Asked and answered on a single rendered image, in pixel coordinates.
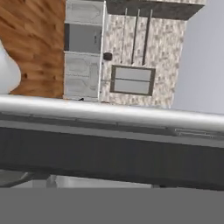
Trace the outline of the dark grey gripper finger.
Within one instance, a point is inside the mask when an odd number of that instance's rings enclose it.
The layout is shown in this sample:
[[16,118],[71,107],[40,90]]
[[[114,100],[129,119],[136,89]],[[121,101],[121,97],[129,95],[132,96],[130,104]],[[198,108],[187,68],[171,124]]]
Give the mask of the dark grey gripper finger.
[[27,182],[31,182],[31,186],[34,188],[56,188],[57,187],[55,175],[26,173],[17,180],[7,181],[4,184],[0,184],[0,188],[12,188]]

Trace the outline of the white tall cupboard run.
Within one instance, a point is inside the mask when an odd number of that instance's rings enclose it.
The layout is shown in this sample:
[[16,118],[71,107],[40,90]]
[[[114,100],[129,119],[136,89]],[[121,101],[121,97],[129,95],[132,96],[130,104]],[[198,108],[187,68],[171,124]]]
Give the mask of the white tall cupboard run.
[[65,24],[98,25],[102,32],[100,53],[64,50],[64,98],[99,100],[105,12],[105,0],[66,0]]

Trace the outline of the white rounded object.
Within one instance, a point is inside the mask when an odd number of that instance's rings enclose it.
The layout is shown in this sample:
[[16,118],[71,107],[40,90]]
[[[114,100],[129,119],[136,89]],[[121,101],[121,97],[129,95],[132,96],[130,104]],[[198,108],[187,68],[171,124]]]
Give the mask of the white rounded object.
[[0,95],[7,95],[21,82],[21,71],[16,61],[8,54],[0,39]]

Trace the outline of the grey framed window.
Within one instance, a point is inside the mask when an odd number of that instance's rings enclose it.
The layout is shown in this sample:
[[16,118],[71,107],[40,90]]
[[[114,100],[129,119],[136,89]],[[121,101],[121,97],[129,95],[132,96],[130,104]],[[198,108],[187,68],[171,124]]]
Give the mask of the grey framed window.
[[155,76],[155,68],[113,65],[110,92],[152,96]]

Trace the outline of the grey built-in appliance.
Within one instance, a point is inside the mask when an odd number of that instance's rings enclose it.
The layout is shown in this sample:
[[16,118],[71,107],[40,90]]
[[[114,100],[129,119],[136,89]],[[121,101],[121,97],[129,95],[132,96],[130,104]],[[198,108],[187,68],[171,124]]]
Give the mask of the grey built-in appliance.
[[98,25],[65,24],[65,51],[100,53],[101,40],[102,28]]

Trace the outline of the dark thin rod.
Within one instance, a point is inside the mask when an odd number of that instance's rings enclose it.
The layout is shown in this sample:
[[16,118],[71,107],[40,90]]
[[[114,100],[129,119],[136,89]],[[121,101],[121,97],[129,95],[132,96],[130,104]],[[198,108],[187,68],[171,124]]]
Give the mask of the dark thin rod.
[[152,14],[153,14],[153,10],[150,10],[150,15],[147,18],[144,45],[143,45],[143,60],[142,60],[143,66],[145,65],[145,61],[146,61],[146,51],[147,51],[147,45],[148,45],[148,38],[149,38]]
[[139,19],[140,11],[141,10],[138,8],[137,9],[137,14],[136,14],[136,22],[135,22],[134,37],[133,37],[133,46],[132,46],[132,53],[131,53],[131,65],[134,64],[136,38],[137,38],[137,25],[138,25],[138,19]]

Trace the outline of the dark grey speckled slab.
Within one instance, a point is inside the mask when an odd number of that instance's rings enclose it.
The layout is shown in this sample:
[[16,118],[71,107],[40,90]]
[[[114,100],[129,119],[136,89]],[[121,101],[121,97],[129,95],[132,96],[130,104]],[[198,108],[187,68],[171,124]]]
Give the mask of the dark grey speckled slab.
[[205,0],[106,0],[108,14],[187,21],[206,4]]

